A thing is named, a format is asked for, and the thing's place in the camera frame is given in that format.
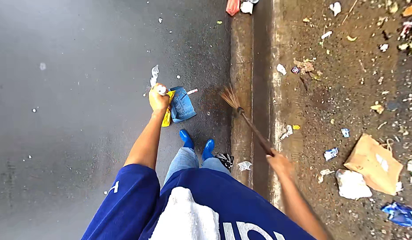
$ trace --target hand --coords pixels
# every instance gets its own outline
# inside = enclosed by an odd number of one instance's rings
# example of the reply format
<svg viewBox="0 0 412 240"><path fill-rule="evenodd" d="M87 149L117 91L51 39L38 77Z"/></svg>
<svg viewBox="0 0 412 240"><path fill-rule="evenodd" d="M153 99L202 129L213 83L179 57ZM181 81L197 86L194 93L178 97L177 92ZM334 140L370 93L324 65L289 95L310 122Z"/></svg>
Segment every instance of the hand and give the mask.
<svg viewBox="0 0 412 240"><path fill-rule="evenodd" d="M267 155L267 161L270 166L274 169L277 173L279 178L281 177L289 177L291 176L293 166L289 160L283 156L281 153L276 151L275 149L271 149L271 152L274 154L274 157Z"/></svg>
<svg viewBox="0 0 412 240"><path fill-rule="evenodd" d="M157 88L157 86L159 85L163 84L156 83L155 86L152 87L150 92L148 93L148 97L150 99L151 108L154 112L165 112L166 108L169 106L169 95L160 95Z"/></svg>

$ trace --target blue rubber boot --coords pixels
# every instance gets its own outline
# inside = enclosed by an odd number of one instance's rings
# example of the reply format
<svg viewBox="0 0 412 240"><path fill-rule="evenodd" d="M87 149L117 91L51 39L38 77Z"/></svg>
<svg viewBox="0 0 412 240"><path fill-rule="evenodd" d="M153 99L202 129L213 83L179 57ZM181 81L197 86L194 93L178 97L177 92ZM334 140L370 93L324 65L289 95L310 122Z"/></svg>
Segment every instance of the blue rubber boot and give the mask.
<svg viewBox="0 0 412 240"><path fill-rule="evenodd" d="M182 141L184 142L183 147L189 147L191 149L194 149L194 143L193 143L190 135L188 134L188 132L185 129L182 129L181 131L179 131L179 136L181 137Z"/></svg>
<svg viewBox="0 0 412 240"><path fill-rule="evenodd" d="M202 159L205 161L208 158L213 158L212 151L215 148L215 141L213 139L207 140L205 148L203 150Z"/></svg>

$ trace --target blue shirt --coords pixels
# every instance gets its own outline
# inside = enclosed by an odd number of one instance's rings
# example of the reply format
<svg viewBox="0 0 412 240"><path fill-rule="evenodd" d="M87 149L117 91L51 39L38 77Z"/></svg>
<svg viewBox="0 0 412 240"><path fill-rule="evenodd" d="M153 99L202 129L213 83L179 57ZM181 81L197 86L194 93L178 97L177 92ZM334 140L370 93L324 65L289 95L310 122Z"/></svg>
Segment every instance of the blue shirt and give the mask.
<svg viewBox="0 0 412 240"><path fill-rule="evenodd" d="M124 166L118 172L82 239L149 239L175 187L190 189L196 203L219 214L223 240L233 239L231 234L237 240L314 239L255 191L223 172L180 170L160 191L155 171L139 164Z"/></svg>

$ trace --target jeans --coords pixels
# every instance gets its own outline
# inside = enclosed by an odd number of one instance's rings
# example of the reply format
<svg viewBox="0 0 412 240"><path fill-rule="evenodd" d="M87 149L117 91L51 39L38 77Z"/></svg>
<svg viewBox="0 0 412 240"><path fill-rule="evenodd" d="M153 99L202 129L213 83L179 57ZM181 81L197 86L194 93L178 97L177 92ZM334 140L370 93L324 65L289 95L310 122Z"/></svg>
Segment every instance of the jeans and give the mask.
<svg viewBox="0 0 412 240"><path fill-rule="evenodd" d="M173 158L171 165L169 166L169 171L166 174L165 182L169 180L172 174L175 172L187 169L187 168L200 168L199 167L199 159L197 158L196 153L193 149L189 147L181 147ZM218 158L208 158L202 163L202 168L209 168L212 170L216 170L219 172L224 172L231 176L230 171L222 165L221 161Z"/></svg>

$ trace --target broom handle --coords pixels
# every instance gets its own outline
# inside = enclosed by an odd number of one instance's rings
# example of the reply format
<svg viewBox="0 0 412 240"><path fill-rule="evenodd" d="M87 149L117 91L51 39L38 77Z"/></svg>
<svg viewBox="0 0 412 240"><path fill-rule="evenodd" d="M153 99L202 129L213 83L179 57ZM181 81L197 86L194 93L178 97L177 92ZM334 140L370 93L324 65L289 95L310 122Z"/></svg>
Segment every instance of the broom handle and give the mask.
<svg viewBox="0 0 412 240"><path fill-rule="evenodd" d="M262 134L258 131L258 129L256 129L255 125L253 125L253 123L244 115L244 112L240 112L240 115L243 116L247 125L249 125L250 128L252 128L252 131L255 133L256 137L258 138L259 144L261 145L265 153L267 155L274 157L274 154L271 152L271 143L262 136Z"/></svg>

